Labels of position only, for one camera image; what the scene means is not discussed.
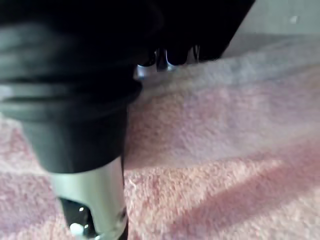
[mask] silver metal tube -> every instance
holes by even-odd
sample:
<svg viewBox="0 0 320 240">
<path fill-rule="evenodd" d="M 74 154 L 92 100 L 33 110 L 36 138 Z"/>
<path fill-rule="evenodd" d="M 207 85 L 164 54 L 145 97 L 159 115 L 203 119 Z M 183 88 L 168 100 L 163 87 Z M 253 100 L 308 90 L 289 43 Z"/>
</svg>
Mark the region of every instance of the silver metal tube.
<svg viewBox="0 0 320 240">
<path fill-rule="evenodd" d="M 99 234 L 93 239 L 117 240 L 121 236 L 128 217 L 120 157 L 103 167 L 86 172 L 51 173 L 51 181 L 57 197 L 83 204 L 90 209 L 94 229 Z M 81 236 L 79 224 L 72 224 L 70 230 L 74 235 Z"/>
</svg>

